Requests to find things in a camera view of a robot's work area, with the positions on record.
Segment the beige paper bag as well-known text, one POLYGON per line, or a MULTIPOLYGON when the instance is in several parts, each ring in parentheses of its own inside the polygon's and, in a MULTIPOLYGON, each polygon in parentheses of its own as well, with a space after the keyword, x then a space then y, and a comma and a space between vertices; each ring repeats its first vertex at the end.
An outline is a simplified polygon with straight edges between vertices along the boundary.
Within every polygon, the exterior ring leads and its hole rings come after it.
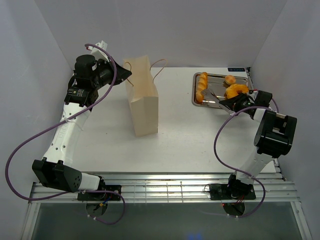
POLYGON ((124 83, 135 135, 158 133, 159 94, 149 57, 125 58, 123 68, 132 73, 124 83))

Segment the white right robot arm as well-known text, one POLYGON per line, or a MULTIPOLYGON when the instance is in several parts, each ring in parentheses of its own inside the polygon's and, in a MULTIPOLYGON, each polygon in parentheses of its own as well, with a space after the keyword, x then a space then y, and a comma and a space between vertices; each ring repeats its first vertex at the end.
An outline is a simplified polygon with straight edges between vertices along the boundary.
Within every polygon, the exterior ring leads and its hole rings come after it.
POLYGON ((219 101, 230 115, 246 113, 259 126, 253 141, 255 149, 248 160, 229 176, 226 184, 210 184, 211 200, 254 200, 254 178, 268 163, 291 150, 297 118, 273 111, 269 107, 272 99, 271 93, 258 90, 219 101))

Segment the metal serving tongs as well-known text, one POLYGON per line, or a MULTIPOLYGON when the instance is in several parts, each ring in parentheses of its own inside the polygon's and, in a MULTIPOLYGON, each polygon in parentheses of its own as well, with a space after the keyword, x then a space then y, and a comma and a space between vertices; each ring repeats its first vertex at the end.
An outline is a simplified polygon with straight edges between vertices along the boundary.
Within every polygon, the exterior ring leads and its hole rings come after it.
POLYGON ((222 109, 222 110, 226 111, 230 116, 233 116, 235 114, 235 112, 233 110, 231 110, 227 106, 224 106, 223 104, 221 104, 220 99, 210 89, 208 89, 208 88, 204 89, 201 91, 201 93, 204 96, 204 99, 202 101, 203 104, 207 104, 208 107, 222 109))

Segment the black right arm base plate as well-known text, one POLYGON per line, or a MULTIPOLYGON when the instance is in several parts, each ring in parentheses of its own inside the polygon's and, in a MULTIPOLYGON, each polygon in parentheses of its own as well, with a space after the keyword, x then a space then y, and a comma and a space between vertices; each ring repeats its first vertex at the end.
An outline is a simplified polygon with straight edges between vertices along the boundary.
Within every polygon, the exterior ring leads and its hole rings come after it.
POLYGON ((255 200, 256 194, 252 184, 248 192, 232 193, 227 184, 209 183, 205 185, 204 192, 210 194, 211 200, 255 200))

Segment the scored baguette fake bread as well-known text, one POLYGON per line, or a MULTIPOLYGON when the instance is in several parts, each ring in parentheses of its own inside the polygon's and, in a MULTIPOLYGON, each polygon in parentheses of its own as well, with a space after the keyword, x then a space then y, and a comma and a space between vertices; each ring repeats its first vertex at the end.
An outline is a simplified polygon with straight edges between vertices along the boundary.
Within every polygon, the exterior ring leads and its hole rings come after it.
POLYGON ((202 94, 202 91, 207 89, 208 87, 208 74, 207 72, 202 72, 199 75, 198 83, 196 84, 195 88, 195 100, 198 104, 201 104, 204 100, 204 94, 202 94))

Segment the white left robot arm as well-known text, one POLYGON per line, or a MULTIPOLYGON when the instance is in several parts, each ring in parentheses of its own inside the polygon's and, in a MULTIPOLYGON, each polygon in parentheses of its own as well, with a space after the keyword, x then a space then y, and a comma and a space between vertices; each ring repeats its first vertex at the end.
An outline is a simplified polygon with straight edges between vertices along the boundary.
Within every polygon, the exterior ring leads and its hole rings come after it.
POLYGON ((106 195, 101 177, 82 173, 74 169, 73 156, 78 138, 99 97, 98 90, 105 85, 119 85, 132 72, 105 57, 95 58, 91 54, 76 58, 73 76, 69 80, 64 99, 61 125, 57 127, 50 147, 41 160, 35 160, 32 170, 39 182, 47 188, 65 192, 88 191, 95 199, 106 195))

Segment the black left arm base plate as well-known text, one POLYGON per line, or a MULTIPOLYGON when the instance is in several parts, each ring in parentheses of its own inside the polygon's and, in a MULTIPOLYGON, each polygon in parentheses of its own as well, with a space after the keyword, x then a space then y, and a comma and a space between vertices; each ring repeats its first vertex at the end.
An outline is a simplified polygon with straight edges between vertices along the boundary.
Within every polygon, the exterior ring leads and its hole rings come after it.
POLYGON ((120 201, 121 198, 115 194, 121 194, 122 186, 121 185, 106 185, 102 187, 101 191, 108 192, 80 192, 77 195, 78 201, 100 201, 103 202, 105 200, 110 201, 120 201))

